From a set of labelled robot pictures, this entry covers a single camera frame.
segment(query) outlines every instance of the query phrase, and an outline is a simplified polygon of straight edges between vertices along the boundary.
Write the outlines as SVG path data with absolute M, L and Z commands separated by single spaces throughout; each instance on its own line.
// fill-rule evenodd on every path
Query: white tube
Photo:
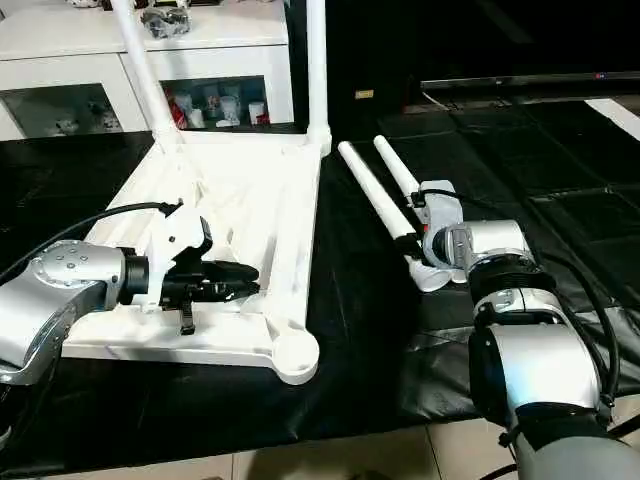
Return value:
M 406 217 L 402 214 L 398 206 L 393 202 L 389 194 L 382 188 L 378 179 L 371 173 L 349 142 L 341 142 L 338 151 L 356 177 L 362 191 L 365 193 L 373 208 L 376 209 L 380 220 L 396 239 L 407 234 L 415 234 L 415 229 L 411 226 Z
M 309 128 L 307 136 L 321 146 L 322 156 L 331 152 L 327 109 L 327 25 L 325 0 L 307 0 L 307 61 L 309 66 Z
M 131 63 L 142 91 L 143 100 L 149 111 L 149 121 L 153 137 L 165 150 L 165 146 L 184 143 L 182 135 L 176 127 L 167 100 L 158 82 L 147 52 L 144 48 L 140 29 L 142 28 L 137 16 L 133 14 L 130 0 L 112 0 L 113 10 L 120 24 L 120 31 L 124 38 L 127 52 L 131 57 Z
M 376 146 L 378 153 L 380 153 L 391 175 L 393 175 L 393 178 L 400 187 L 402 194 L 408 197 L 412 193 L 417 192 L 420 184 L 415 177 L 411 175 L 411 172 L 391 145 L 389 145 L 387 139 L 382 135 L 378 135 L 373 139 L 373 144 Z
M 411 226 L 406 217 L 402 214 L 398 206 L 393 202 L 389 194 L 382 188 L 380 182 L 371 173 L 364 161 L 355 151 L 349 142 L 341 142 L 338 151 L 349 166 L 349 169 L 356 177 L 362 191 L 365 193 L 380 220 L 396 239 L 407 234 L 415 234 L 416 231 Z M 451 280 L 451 272 L 439 270 L 437 268 L 423 265 L 420 260 L 415 260 L 405 255 L 405 260 L 409 265 L 409 274 L 417 287 L 423 292 L 433 292 L 444 287 Z

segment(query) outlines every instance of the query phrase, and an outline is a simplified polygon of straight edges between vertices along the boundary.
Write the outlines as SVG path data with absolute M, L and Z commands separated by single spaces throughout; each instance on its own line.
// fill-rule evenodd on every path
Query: black plastic sheet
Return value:
M 459 192 L 495 203 L 520 221 L 538 249 L 581 266 L 609 307 L 622 344 L 620 391 L 640 392 L 635 140 L 583 103 L 398 116 L 375 130 L 418 179 L 448 179 Z M 367 131 L 367 141 L 355 147 L 404 206 L 372 145 L 376 132 L 369 137 Z M 103 136 L 103 144 L 95 138 L 0 144 L 0 173 L 13 178 L 16 191 L 33 192 L 44 182 L 42 191 L 59 185 L 66 192 L 41 220 L 51 228 L 57 223 L 56 230 L 91 213 L 75 210 L 76 192 L 99 189 L 101 200 L 94 198 L 87 210 L 104 208 L 151 143 L 144 134 Z M 121 148 L 109 148 L 112 142 Z M 81 174 L 65 167 L 71 152 Z M 93 169 L 113 175 L 91 189 L 74 189 Z M 41 200 L 27 197 L 20 205 L 4 201 L 0 217 L 20 219 L 20 208 Z M 7 255 L 0 250 L 5 264 L 51 233 L 39 229 L 42 212 L 33 210 L 25 228 L 6 222 L 0 240 L 9 238 L 14 248 Z M 465 208 L 465 217 L 495 218 L 474 207 Z M 600 338 L 579 285 L 561 268 L 549 269 Z M 416 290 L 334 153 L 323 160 L 316 219 L 307 326 L 321 357 L 312 380 L 292 387 L 260 368 L 63 359 L 5 475 L 139 465 L 473 417 L 466 347 L 471 312 L 463 286 L 429 295 Z

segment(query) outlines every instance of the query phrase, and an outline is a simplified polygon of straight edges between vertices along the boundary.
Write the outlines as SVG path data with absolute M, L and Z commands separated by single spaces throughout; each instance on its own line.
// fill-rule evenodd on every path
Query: tiled floor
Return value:
M 640 412 L 640 395 L 617 401 L 614 418 Z M 477 480 L 512 463 L 484 420 L 236 453 L 56 480 Z M 624 439 L 640 450 L 640 431 Z M 503 477 L 516 480 L 513 473 Z

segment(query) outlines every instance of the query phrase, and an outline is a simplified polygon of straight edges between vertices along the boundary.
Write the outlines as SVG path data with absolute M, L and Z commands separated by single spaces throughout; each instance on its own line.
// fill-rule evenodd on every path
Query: glass shelf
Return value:
M 122 132 L 99 83 L 0 92 L 26 138 Z
M 160 82 L 178 127 L 220 127 L 269 123 L 263 77 L 198 78 Z

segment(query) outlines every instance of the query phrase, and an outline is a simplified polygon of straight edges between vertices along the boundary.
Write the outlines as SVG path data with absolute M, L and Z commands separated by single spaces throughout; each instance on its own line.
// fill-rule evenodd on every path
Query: black cable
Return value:
M 593 359 L 593 363 L 596 366 L 596 370 L 598 371 L 598 377 L 600 378 L 600 383 L 602 385 L 605 385 L 607 382 L 608 369 L 604 363 L 604 359 L 602 358 L 602 355 L 600 354 L 600 350 L 598 350 L 598 347 L 596 346 L 596 342 L 593 340 L 593 337 L 591 337 L 589 332 L 587 332 L 587 329 L 584 327 L 584 325 L 582 324 L 582 322 L 580 321 L 576 313 L 573 312 L 569 308 L 569 306 L 566 304 L 566 302 L 562 299 L 562 296 L 559 294 L 559 292 L 556 291 L 556 292 L 553 292 L 553 294 L 556 296 L 556 298 L 560 302 L 560 305 L 562 306 L 562 310 L 567 314 L 567 318 L 569 322 L 571 322 L 571 325 L 573 326 L 574 330 L 576 331 L 576 333 L 578 334 L 582 342 L 585 344 L 585 347 L 587 347 L 587 350 L 589 351 L 589 355 L 591 355 L 591 358 Z
M 480 480 L 495 480 L 496 478 L 500 478 L 503 475 L 506 475 L 507 473 L 516 472 L 516 471 L 518 471 L 518 466 L 515 463 L 512 463 L 511 465 L 505 465 L 504 467 L 494 470 L 491 473 L 487 473 Z
M 60 240 L 60 239 L 62 239 L 64 237 L 67 237 L 69 234 L 79 230 L 81 227 L 84 227 L 85 225 L 87 225 L 89 223 L 94 223 L 94 222 L 96 222 L 98 220 L 101 220 L 103 218 L 111 217 L 113 215 L 118 215 L 120 213 L 132 212 L 134 210 L 157 209 L 157 210 L 160 210 L 160 212 L 162 212 L 164 215 L 168 216 L 168 215 L 171 215 L 171 213 L 175 212 L 176 209 L 178 207 L 180 207 L 180 205 L 182 205 L 182 203 L 177 204 L 177 205 L 173 205 L 173 204 L 165 203 L 165 202 L 133 203 L 131 205 L 124 205 L 122 207 L 110 208 L 109 210 L 104 210 L 103 212 L 100 212 L 100 213 L 98 213 L 96 215 L 93 215 L 91 217 L 85 218 L 84 220 L 80 220 L 79 222 L 74 223 L 70 227 L 67 227 L 64 230 L 56 233 L 54 236 L 52 236 L 48 240 L 42 242 L 37 247 L 32 248 L 29 252 L 27 252 L 22 257 L 20 257 L 18 260 L 13 262 L 13 264 L 11 264 L 11 266 L 9 268 L 7 268 L 5 271 L 0 273 L 0 285 L 2 285 L 2 283 L 4 283 L 5 279 L 14 270 L 16 270 L 18 267 L 20 267 L 26 261 L 30 260 L 32 257 L 34 257 L 35 255 L 40 253 L 42 250 L 47 248 L 52 243 L 57 242 L 58 240 Z
M 606 387 L 603 390 L 604 393 L 608 396 L 607 400 L 611 402 L 611 404 L 608 406 L 611 407 L 613 405 L 614 399 L 616 398 L 615 396 L 616 392 L 618 391 L 618 380 L 620 377 L 620 350 L 618 347 L 618 341 L 616 340 L 616 333 L 613 330 L 613 325 L 611 324 L 611 320 L 609 319 L 607 313 L 604 311 L 604 308 L 602 307 L 602 304 L 600 303 L 600 300 L 598 299 L 596 293 L 593 291 L 593 288 L 591 288 L 591 285 L 589 285 L 589 282 L 579 268 L 577 268 L 573 263 L 565 260 L 562 257 L 558 257 L 557 255 L 542 252 L 542 257 L 554 263 L 562 265 L 573 274 L 576 280 L 578 280 L 578 283 L 580 283 L 580 286 L 582 287 L 584 292 L 587 294 L 589 301 L 593 305 L 593 309 L 598 315 L 598 319 L 602 324 L 602 330 L 605 339 L 607 340 L 607 349 L 609 350 L 609 373 Z
M 462 193 L 450 192 L 449 190 L 441 190 L 439 188 L 427 188 L 424 190 L 420 190 L 419 193 L 420 195 L 427 195 L 427 194 L 428 195 L 444 195 L 445 197 L 455 198 L 460 200 L 461 202 L 468 203 L 469 205 L 475 205 L 478 208 L 482 208 L 484 210 L 487 210 L 488 212 L 492 212 L 495 215 L 498 215 L 499 217 L 502 217 L 504 219 L 511 218 L 511 215 L 506 213 L 504 210 L 501 210 L 500 208 L 496 207 L 495 205 L 492 205 L 489 202 L 478 200 L 473 197 L 468 197 L 467 195 L 464 195 Z

